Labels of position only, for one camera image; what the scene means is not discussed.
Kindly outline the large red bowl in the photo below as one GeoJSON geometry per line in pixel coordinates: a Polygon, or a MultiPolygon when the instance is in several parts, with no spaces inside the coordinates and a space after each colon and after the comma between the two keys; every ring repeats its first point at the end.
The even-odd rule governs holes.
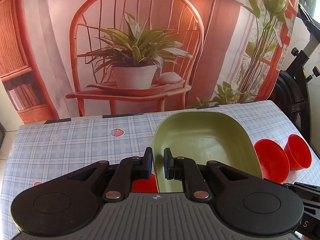
{"type": "Polygon", "coordinates": [[[290,173],[289,160],[281,146],[270,139],[260,139],[254,145],[264,179],[283,183],[290,173]]]}

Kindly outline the printed room backdrop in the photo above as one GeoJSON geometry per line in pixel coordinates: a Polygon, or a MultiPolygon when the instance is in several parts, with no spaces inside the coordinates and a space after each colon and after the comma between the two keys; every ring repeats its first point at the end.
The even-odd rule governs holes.
{"type": "Polygon", "coordinates": [[[1,0],[24,124],[266,100],[299,0],[1,0]]]}

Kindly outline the black exercise bike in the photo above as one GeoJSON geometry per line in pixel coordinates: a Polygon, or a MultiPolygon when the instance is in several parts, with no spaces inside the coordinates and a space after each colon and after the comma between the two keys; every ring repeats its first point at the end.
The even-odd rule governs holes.
{"type": "Polygon", "coordinates": [[[313,77],[319,77],[319,69],[314,67],[312,74],[306,76],[304,66],[319,46],[319,27],[301,4],[298,5],[297,16],[309,31],[310,40],[304,49],[298,50],[295,47],[291,50],[295,59],[286,70],[279,72],[275,87],[268,99],[280,108],[299,130],[306,142],[311,145],[311,109],[308,82],[313,77]]]}

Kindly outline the blue plaid tablecloth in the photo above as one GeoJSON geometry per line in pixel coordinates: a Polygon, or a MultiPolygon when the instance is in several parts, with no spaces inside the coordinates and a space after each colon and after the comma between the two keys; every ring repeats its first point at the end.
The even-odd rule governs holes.
{"type": "Polygon", "coordinates": [[[10,206],[23,190],[79,168],[142,155],[168,112],[21,126],[9,150],[1,190],[1,239],[17,229],[10,206]]]}

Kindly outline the small red bowl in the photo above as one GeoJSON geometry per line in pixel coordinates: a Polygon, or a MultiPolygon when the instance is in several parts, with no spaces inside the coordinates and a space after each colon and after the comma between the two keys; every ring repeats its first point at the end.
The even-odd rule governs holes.
{"type": "Polygon", "coordinates": [[[311,166],[312,155],[309,146],[300,136],[289,135],[284,152],[289,160],[291,170],[299,171],[311,166]]]}

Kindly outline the medium red bowl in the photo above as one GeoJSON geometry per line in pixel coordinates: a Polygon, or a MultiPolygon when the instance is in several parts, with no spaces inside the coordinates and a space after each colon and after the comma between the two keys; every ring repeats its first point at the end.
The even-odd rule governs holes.
{"type": "Polygon", "coordinates": [[[135,193],[157,193],[157,183],[154,174],[149,179],[134,180],[131,187],[131,192],[135,193]]]}

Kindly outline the green plate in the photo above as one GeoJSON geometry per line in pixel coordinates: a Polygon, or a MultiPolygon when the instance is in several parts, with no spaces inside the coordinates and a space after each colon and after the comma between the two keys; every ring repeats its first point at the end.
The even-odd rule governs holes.
{"type": "Polygon", "coordinates": [[[165,118],[153,136],[153,163],[161,193],[181,192],[182,183],[167,180],[164,149],[173,157],[187,157],[204,165],[216,160],[262,178],[262,172],[249,135],[231,116],[219,112],[180,112],[165,118]]]}

